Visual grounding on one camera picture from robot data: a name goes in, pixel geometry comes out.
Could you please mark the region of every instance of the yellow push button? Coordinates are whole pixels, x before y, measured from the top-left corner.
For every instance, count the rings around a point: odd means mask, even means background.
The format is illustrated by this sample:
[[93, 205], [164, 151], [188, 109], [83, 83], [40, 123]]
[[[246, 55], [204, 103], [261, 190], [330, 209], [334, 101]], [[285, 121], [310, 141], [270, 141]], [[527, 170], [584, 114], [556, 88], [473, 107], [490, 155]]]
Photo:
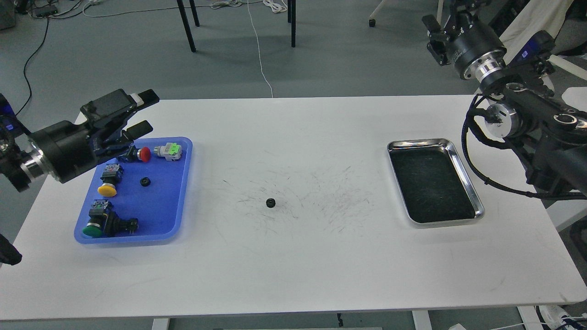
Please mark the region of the yellow push button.
[[104, 183], [98, 187], [98, 193], [104, 197], [114, 197], [116, 196], [116, 188], [114, 184]]

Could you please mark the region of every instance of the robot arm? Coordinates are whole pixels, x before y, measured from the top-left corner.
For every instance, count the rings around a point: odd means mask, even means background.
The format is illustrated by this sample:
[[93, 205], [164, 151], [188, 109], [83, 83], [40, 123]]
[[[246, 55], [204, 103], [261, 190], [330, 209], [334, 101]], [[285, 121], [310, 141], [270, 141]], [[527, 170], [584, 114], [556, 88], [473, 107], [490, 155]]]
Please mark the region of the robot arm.
[[[441, 66], [453, 64], [461, 79], [477, 79], [483, 98], [492, 100], [487, 109], [474, 101], [463, 127], [465, 158], [474, 172], [492, 186], [516, 193], [483, 176], [466, 152], [468, 129], [484, 144], [511, 149], [526, 170], [527, 183], [546, 193], [526, 196], [548, 199], [585, 199], [587, 195], [587, 113], [552, 97], [541, 75], [552, 73], [546, 60], [554, 40], [545, 31], [536, 33], [508, 65], [499, 37], [477, 16], [488, 0], [453, 0], [450, 17], [442, 28], [434, 16], [425, 16], [430, 42], [427, 47]], [[487, 130], [503, 139], [485, 137], [474, 121], [485, 120]], [[569, 193], [579, 190], [582, 194]]]
[[[151, 132], [147, 121], [123, 130], [139, 110], [159, 102], [153, 90], [127, 95], [122, 89], [82, 106], [87, 121], [62, 121], [34, 133], [15, 116], [0, 122], [0, 173], [23, 191], [34, 179], [50, 174], [65, 183], [128, 151], [135, 139]], [[22, 151], [14, 138], [29, 133], [31, 151]]]

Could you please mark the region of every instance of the metal tray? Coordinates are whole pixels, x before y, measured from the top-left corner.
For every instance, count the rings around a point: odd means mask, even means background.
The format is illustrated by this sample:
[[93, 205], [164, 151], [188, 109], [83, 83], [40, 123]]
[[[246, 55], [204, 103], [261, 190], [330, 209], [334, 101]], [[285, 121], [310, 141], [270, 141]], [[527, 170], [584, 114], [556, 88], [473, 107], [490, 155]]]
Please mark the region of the metal tray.
[[451, 141], [394, 141], [387, 151], [404, 206], [415, 223], [465, 221], [485, 213]]

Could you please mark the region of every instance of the chair leg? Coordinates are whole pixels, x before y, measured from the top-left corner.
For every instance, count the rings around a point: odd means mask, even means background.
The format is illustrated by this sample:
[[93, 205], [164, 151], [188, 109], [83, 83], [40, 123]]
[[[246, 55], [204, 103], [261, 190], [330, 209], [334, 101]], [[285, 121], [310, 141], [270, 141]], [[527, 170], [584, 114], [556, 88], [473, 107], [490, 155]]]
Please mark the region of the chair leg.
[[436, 20], [438, 24], [442, 25], [442, 8], [444, 6], [444, 0], [438, 0], [438, 9], [436, 10]]
[[191, 35], [190, 24], [187, 22], [187, 15], [185, 14], [185, 7], [183, 5], [183, 0], [177, 0], [177, 7], [180, 10], [181, 21], [184, 24], [185, 35], [187, 36], [187, 41], [190, 44], [191, 52], [195, 53], [194, 37], [192, 37], [192, 35]]
[[195, 10], [194, 0], [190, 0], [191, 14], [194, 16], [194, 22], [197, 27], [200, 27], [200, 20], [198, 19], [198, 12]]
[[291, 8], [291, 24], [292, 24], [292, 47], [295, 47], [295, 0], [288, 0]]
[[288, 0], [288, 23], [292, 22], [292, 0]]
[[388, 2], [389, 0], [382, 0], [379, 5], [375, 8], [375, 10], [371, 13], [371, 15], [369, 15], [369, 26], [374, 27], [375, 26], [375, 15], [377, 15], [377, 13], [383, 8], [383, 6]]

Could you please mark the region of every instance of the green push button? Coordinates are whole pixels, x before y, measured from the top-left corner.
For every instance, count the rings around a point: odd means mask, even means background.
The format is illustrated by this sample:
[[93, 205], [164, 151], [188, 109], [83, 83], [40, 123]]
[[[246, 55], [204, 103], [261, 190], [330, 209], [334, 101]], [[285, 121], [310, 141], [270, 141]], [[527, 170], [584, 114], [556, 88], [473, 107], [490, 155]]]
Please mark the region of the green push button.
[[98, 237], [102, 236], [102, 230], [100, 230], [100, 228], [93, 226], [93, 225], [86, 226], [82, 230], [82, 233], [84, 233], [84, 235], [88, 235], [89, 237], [93, 237], [93, 238], [98, 238]]
[[180, 146], [177, 143], [174, 143], [169, 148], [169, 154], [176, 154], [180, 151]]

